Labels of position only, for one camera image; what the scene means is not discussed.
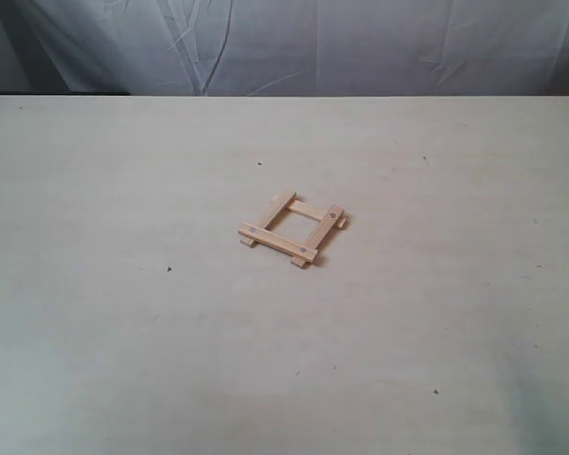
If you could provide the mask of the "wooden slat with holes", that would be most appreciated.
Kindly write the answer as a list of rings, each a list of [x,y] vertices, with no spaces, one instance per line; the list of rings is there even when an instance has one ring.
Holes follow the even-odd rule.
[[[253,224],[244,223],[238,228],[238,233],[258,244],[269,246],[291,257],[300,258],[302,263],[313,263],[318,255],[316,248],[304,246]]]
[[[340,206],[334,205],[330,209],[326,209],[334,213],[333,218],[323,218],[321,222],[315,226],[307,239],[304,241],[304,246],[309,246],[318,249],[323,240],[327,237],[330,231],[335,228],[334,224],[338,218],[344,213],[344,209]]]

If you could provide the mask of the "white backdrop cloth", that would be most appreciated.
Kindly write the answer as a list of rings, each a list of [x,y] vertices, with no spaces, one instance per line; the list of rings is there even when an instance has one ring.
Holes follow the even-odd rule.
[[[569,1],[0,1],[0,93],[569,95]]]

